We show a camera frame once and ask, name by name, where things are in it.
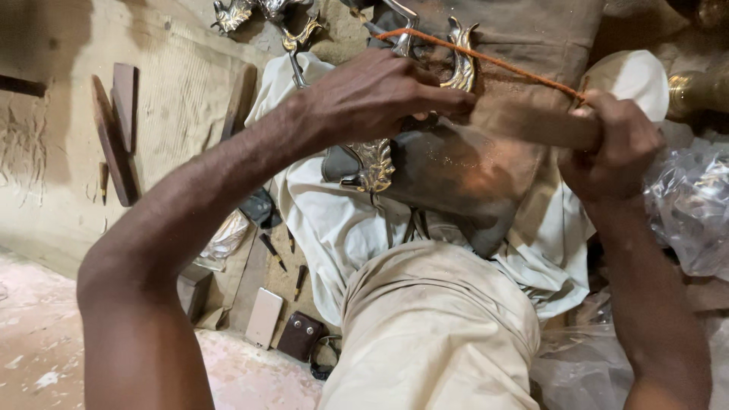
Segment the orange string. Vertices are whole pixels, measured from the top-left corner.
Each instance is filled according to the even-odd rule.
[[[560,90],[563,93],[567,94],[568,96],[572,96],[573,98],[576,98],[578,101],[580,101],[580,103],[585,102],[585,97],[581,93],[578,93],[577,91],[571,89],[570,87],[567,87],[564,84],[560,84],[558,82],[549,80],[548,78],[544,78],[544,77],[538,76],[536,74],[532,74],[528,71],[524,71],[518,67],[512,66],[509,63],[501,61],[498,58],[490,57],[486,54],[481,54],[474,50],[469,50],[467,48],[459,47],[453,43],[443,41],[441,39],[438,39],[437,37],[429,36],[428,34],[425,34],[421,31],[417,31],[413,28],[398,28],[397,30],[388,31],[386,33],[375,35],[375,38],[378,40],[385,40],[388,37],[399,36],[401,34],[409,34],[411,36],[416,36],[420,39],[423,39],[427,42],[431,42],[435,45],[447,47],[447,48],[450,48],[451,50],[460,51],[461,53],[470,55],[474,58],[488,61],[489,63],[502,67],[503,69],[507,69],[511,72],[514,72],[516,74],[523,75],[524,77],[532,79],[532,80],[538,82],[539,84],[543,84],[550,88],[555,88],[556,90]]]

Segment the brown wallet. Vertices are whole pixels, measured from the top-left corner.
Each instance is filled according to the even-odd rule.
[[[276,349],[306,363],[323,330],[323,323],[295,311],[289,316]]]

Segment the smartphone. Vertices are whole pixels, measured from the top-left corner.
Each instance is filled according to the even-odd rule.
[[[273,339],[273,331],[276,329],[278,314],[284,299],[266,289],[258,288],[256,302],[253,304],[251,318],[246,329],[246,338],[260,349],[268,350]]]

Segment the hand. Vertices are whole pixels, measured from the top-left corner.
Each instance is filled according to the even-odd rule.
[[[408,115],[469,114],[476,98],[441,88],[438,77],[410,58],[369,49],[303,90],[305,115],[328,146],[394,138]]]
[[[635,198],[642,192],[645,171],[664,145],[662,136],[632,100],[618,101],[612,94],[592,90],[585,102],[603,123],[602,145],[597,153],[572,151],[562,158],[564,182],[585,204]]]

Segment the beige trousers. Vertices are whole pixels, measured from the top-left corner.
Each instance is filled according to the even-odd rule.
[[[348,281],[343,354],[320,409],[538,409],[539,325],[504,274],[456,245],[416,241]]]

